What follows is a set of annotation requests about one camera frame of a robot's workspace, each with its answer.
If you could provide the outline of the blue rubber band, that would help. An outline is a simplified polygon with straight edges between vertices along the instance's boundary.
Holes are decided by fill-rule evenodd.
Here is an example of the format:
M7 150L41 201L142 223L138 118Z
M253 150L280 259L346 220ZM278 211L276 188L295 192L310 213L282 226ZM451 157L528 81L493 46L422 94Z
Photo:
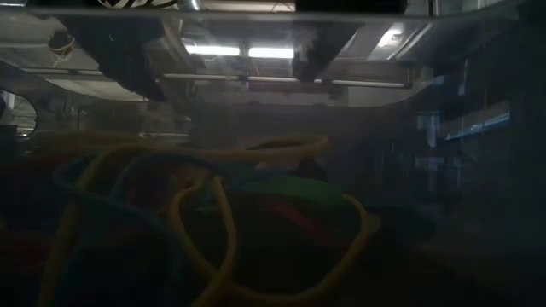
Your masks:
M134 155L106 165L85 192L67 185L89 164L70 161L53 173L55 189L81 209L52 305L77 307L190 307L208 284L190 272L187 253L158 217L125 204L128 177L146 165ZM206 163L214 174L227 171Z
M257 182L259 180L273 177L276 175L274 171L261 171L251 169L231 169L227 173L223 173L224 178L220 180L226 189L240 188L250 182Z

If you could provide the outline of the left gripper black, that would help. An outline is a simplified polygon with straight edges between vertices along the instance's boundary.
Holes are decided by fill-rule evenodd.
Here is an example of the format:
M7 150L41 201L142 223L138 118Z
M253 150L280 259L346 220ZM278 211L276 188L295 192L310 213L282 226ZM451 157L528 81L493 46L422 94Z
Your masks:
M104 76L152 101L164 101L145 45L164 34L155 18L61 16L61 24L93 58Z

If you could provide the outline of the translucent grey plastic bin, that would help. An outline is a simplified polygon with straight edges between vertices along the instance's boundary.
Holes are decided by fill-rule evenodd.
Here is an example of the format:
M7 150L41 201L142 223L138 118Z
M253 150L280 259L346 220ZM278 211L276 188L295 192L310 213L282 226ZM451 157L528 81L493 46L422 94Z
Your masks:
M145 45L152 101L105 77L76 43L56 67L48 41L65 15L156 18ZM293 48L293 23L363 24L316 79L410 83L387 89L331 84L164 78L166 73L294 78L292 59L251 58L252 47ZM392 27L431 26L397 59L373 50ZM238 47L239 56L186 45ZM106 131L199 149L255 149L291 135L328 137L317 156L216 163L329 183L357 199L374 232L340 283L300 304L257 304L228 291L212 307L546 307L546 0L408 0L403 14L300 12L294 0L259 9L87 9L0 0L0 307L38 307L40 283L67 205L53 183L85 156L39 152L45 131ZM131 174L122 201L167 227L175 194L194 245L215 267L227 236L199 166L154 163ZM231 279L257 293L315 286L360 230L356 209L322 211L295 198L229 192L237 230ZM325 246L261 205L285 203L343 238Z

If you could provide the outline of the white ceiling light panel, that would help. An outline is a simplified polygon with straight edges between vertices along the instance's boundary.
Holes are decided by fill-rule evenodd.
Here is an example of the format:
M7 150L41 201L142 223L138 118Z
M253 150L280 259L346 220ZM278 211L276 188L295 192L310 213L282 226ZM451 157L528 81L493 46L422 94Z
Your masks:
M392 27L380 39L373 54L386 61L397 59L427 34L430 28L431 26L421 26L412 32L404 32L401 28Z

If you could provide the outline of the green rubber band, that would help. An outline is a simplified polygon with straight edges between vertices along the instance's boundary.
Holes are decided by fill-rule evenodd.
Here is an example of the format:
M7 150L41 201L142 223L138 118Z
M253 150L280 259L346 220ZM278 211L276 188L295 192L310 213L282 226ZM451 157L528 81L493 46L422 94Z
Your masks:
M310 202L322 211L346 204L342 191L335 186L315 179L288 175L244 178L230 183L226 190L295 198Z

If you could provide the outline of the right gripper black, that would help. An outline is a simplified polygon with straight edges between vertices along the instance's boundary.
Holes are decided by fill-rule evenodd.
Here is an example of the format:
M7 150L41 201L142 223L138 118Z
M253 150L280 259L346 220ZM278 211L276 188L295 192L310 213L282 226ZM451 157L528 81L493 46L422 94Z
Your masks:
M403 14L408 0L294 0L300 12ZM293 23L293 76L313 82L363 24L316 21Z

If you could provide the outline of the grey horizontal rail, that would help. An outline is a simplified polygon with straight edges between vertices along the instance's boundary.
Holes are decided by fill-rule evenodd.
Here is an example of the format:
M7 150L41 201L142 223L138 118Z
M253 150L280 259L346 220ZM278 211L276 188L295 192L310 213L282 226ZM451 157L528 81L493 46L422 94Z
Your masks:
M230 81L230 82L266 82L266 83L308 83L308 84L331 84L353 87L407 89L411 88L410 83L392 83L380 81L342 80L342 79L315 79L314 81L300 81L296 78L266 77L266 76L244 76L244 75L213 75L213 74L187 74L187 73L166 73L164 78L179 78L189 80L207 81Z

